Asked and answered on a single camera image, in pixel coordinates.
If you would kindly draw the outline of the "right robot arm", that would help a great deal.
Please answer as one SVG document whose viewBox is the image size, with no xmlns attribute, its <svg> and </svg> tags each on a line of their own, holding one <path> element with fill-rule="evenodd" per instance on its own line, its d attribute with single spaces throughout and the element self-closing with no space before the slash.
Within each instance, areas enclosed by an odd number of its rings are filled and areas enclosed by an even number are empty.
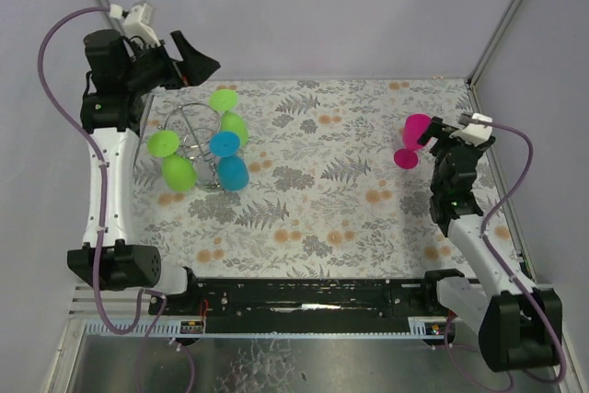
<svg viewBox="0 0 589 393">
<path fill-rule="evenodd" d="M 561 302 L 478 183 L 496 127 L 462 80 L 158 89 L 132 215 L 189 289 L 151 313 L 193 336 L 319 340 L 459 318 L 492 371 L 561 364 Z"/>
</svg>

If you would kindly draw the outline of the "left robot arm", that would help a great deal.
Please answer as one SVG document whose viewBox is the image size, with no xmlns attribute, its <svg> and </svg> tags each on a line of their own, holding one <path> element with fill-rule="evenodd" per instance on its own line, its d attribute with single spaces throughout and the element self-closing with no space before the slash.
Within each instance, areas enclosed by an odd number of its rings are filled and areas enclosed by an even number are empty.
<svg viewBox="0 0 589 393">
<path fill-rule="evenodd" d="M 133 227 L 132 186 L 141 141 L 144 95 L 204 83 L 220 64 L 199 52 L 175 30 L 179 59 L 164 42 L 127 39 L 114 29 L 84 38 L 90 66 L 80 120 L 90 155 L 90 201 L 80 249 L 67 253 L 67 266 L 99 291 L 146 288 L 166 295 L 187 291 L 187 269 L 162 261 L 155 246 L 141 245 Z"/>
</svg>

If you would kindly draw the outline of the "pink wine glass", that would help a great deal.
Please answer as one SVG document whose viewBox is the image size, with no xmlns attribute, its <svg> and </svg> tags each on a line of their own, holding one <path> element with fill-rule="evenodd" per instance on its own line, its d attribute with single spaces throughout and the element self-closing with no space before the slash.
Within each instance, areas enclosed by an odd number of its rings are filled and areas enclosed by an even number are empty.
<svg viewBox="0 0 589 393">
<path fill-rule="evenodd" d="M 429 127 L 431 120 L 430 116 L 422 113 L 411 114 L 405 120 L 401 136 L 402 147 L 393 156 L 398 167 L 409 170 L 418 165 L 418 152 L 424 148 L 419 139 Z"/>
</svg>

